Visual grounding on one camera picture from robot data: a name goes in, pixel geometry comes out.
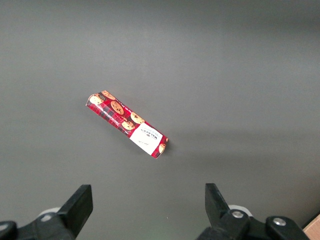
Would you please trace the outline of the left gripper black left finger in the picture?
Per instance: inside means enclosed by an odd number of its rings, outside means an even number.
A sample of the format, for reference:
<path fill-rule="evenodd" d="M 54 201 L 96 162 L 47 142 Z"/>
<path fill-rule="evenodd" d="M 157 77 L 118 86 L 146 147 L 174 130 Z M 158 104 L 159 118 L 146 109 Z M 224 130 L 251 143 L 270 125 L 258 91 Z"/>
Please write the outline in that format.
<path fill-rule="evenodd" d="M 47 212 L 18 227 L 8 220 L 0 223 L 2 240 L 75 240 L 93 211 L 92 186 L 81 185 L 57 212 Z"/>

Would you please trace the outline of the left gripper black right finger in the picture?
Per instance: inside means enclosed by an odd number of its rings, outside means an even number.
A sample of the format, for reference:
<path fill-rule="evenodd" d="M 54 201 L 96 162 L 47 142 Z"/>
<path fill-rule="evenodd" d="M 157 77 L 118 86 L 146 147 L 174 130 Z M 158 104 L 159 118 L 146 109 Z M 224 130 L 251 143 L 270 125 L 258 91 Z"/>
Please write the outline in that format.
<path fill-rule="evenodd" d="M 231 209 L 214 183 L 205 184 L 205 211 L 210 227 L 199 240 L 307 240 L 308 236 L 292 219 L 269 216 L 256 220 L 244 210 Z"/>

